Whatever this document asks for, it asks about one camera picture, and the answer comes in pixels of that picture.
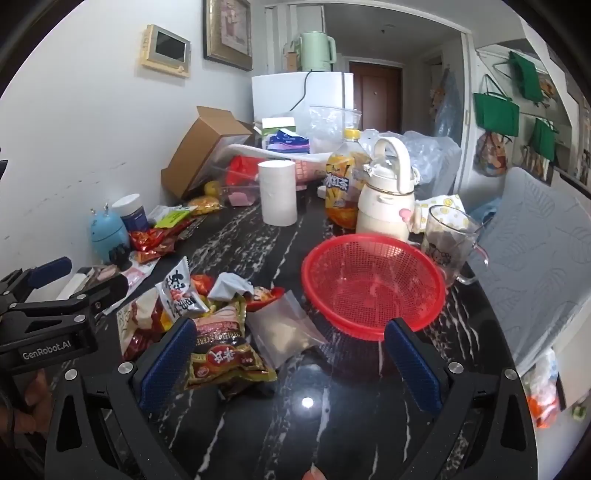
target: yellow bottle cap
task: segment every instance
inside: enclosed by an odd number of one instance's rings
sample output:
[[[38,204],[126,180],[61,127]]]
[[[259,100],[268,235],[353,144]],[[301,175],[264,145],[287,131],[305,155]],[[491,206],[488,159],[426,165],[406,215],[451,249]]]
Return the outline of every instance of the yellow bottle cap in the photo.
[[[345,128],[345,138],[347,140],[359,140],[361,138],[361,132],[354,128]]]

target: paper towel roll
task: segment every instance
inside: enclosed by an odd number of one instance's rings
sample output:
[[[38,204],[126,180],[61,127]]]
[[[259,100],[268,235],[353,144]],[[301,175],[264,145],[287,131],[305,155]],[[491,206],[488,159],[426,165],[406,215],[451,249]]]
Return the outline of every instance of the paper towel roll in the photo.
[[[291,160],[267,160],[258,164],[262,220],[288,226],[297,220],[296,164]]]

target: black marble countertop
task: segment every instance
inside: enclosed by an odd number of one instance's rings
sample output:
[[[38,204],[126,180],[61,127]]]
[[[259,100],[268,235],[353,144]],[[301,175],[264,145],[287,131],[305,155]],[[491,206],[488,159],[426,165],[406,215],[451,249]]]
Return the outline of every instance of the black marble countertop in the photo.
[[[136,297],[161,281],[186,255],[192,273],[235,272],[264,287],[292,290],[328,343],[289,359],[278,381],[222,401],[215,386],[177,391],[155,426],[191,478],[300,480],[314,463],[328,480],[395,479],[422,444],[432,419],[414,404],[398,371],[377,342],[333,328],[306,300],[300,282],[305,256],[341,233],[310,187],[298,194],[298,221],[263,223],[260,205],[227,208],[199,219],[174,255],[161,259]],[[446,305],[419,333],[448,361],[498,374],[513,362],[495,315],[478,283],[456,283]],[[66,362],[85,374],[120,361],[113,316],[99,323],[99,352]],[[306,408],[302,399],[311,398]],[[468,419],[440,478],[449,478],[469,444]],[[124,449],[121,438],[116,443]]]

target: green tote bag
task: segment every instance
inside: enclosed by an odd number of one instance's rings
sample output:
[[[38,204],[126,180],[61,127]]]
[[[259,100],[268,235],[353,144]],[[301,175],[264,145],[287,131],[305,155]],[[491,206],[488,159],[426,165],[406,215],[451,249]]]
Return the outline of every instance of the green tote bag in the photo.
[[[554,161],[556,147],[556,130],[550,126],[548,120],[535,119],[534,132],[531,134],[530,146],[536,153],[550,161]]]
[[[507,137],[519,135],[519,106],[503,93],[490,92],[488,81],[502,92],[495,81],[485,75],[486,93],[475,93],[476,124],[488,132]]]
[[[497,65],[507,63],[512,66],[515,77],[511,77],[496,68]],[[538,76],[538,71],[535,69],[533,62],[512,51],[509,53],[509,61],[497,63],[494,65],[494,68],[497,72],[513,80],[517,84],[521,96],[526,100],[530,100],[534,103],[540,103],[544,100],[542,87],[540,86],[540,77]]]

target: crumpled tissue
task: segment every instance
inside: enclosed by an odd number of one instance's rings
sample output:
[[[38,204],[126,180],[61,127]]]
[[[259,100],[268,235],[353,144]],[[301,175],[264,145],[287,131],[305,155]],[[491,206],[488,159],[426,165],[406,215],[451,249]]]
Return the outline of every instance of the crumpled tissue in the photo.
[[[251,295],[255,292],[254,287],[248,280],[244,280],[235,273],[224,272],[217,276],[207,298],[209,300],[230,301],[236,293],[243,295],[246,291]]]

